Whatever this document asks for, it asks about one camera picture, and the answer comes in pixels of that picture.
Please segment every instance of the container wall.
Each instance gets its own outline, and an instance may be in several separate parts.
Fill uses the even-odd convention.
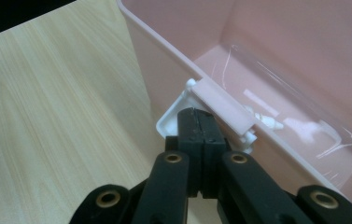
[[[127,19],[150,100],[161,112],[189,78],[211,77],[242,106],[284,125],[259,128],[258,136],[275,133],[352,200],[352,2],[122,3],[153,30]],[[260,137],[253,155],[281,186],[315,183],[300,176],[289,154],[274,154],[272,143]]]
[[[234,0],[123,0],[141,21],[191,60],[214,47]]]
[[[237,1],[221,42],[253,52],[352,138],[352,2]]]

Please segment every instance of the wood grain surface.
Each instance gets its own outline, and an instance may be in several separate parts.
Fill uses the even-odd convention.
[[[78,0],[0,34],[0,223],[68,223],[104,184],[148,177],[155,131],[115,0]],[[219,223],[190,200],[188,223]]]

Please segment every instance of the transparent plastic sheet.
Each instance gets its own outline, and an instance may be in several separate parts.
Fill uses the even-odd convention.
[[[301,93],[242,47],[221,44],[194,62],[335,187],[352,175],[352,132],[321,119]]]

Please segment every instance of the pink plastic bin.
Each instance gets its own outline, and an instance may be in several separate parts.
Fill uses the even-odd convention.
[[[194,78],[190,94],[236,146],[257,136],[252,155],[281,187],[352,201],[352,1],[118,3],[152,105],[166,111]]]

